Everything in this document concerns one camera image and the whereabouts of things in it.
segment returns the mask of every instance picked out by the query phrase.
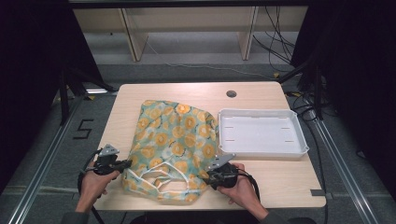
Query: person's left hand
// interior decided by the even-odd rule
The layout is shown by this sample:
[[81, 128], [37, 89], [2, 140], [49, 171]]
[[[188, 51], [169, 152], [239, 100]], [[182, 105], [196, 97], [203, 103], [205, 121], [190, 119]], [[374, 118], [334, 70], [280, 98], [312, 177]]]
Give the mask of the person's left hand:
[[97, 175], [94, 171], [87, 172], [82, 179], [81, 196], [76, 212], [89, 213], [97, 198], [102, 194], [107, 194], [107, 184], [117, 178], [119, 174], [119, 171], [114, 171], [108, 175]]

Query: white tray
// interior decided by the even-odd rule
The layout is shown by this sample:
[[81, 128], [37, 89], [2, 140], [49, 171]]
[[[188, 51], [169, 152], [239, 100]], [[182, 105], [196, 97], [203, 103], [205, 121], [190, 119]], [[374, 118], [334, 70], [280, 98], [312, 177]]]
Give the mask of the white tray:
[[237, 157], [300, 158], [309, 147], [291, 110], [222, 109], [219, 149]]

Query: hand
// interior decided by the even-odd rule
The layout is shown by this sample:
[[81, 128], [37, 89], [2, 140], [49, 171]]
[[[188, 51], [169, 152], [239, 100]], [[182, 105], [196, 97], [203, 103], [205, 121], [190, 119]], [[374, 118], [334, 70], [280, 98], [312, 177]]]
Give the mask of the hand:
[[117, 178], [119, 174], [119, 171], [114, 171], [108, 175], [97, 175], [93, 171], [87, 172], [82, 179], [81, 196], [76, 207], [76, 212], [90, 213], [97, 198], [102, 194], [107, 194], [107, 184]]
[[[234, 163], [233, 165], [240, 170], [245, 170], [244, 164]], [[253, 186], [245, 176], [239, 175], [233, 188], [218, 187], [217, 190], [230, 197], [229, 204], [238, 204], [247, 209], [258, 220], [262, 220], [268, 215], [268, 211], [260, 203]]]

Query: floral fabric bag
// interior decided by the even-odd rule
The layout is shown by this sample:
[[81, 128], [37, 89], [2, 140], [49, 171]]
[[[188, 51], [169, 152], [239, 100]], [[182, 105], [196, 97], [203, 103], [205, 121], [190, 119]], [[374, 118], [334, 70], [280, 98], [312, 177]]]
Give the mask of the floral fabric bag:
[[[132, 165], [122, 174], [124, 189], [161, 201], [194, 202], [206, 187], [203, 178], [217, 152], [217, 130], [217, 121], [204, 110], [147, 100], [128, 157]], [[186, 188], [163, 190], [172, 181]]]

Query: wooden tabletop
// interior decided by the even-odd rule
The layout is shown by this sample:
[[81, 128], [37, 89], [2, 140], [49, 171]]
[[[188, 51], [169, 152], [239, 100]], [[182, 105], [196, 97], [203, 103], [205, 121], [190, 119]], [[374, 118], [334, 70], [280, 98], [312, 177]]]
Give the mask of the wooden tabletop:
[[[227, 96], [235, 91], [236, 96]], [[215, 118], [223, 108], [289, 109], [277, 82], [208, 82], [127, 84], [120, 88], [98, 147], [110, 144], [120, 150], [119, 160], [126, 160], [134, 138], [140, 106], [145, 100], [167, 100], [192, 105], [210, 112]], [[256, 179], [262, 204], [267, 208], [322, 207], [325, 198], [312, 196], [311, 189], [321, 189], [306, 154], [297, 161], [239, 161]], [[169, 211], [169, 210], [234, 210], [228, 198], [210, 187], [194, 203], [160, 203], [125, 192], [118, 177], [107, 186], [94, 205], [99, 210]]]

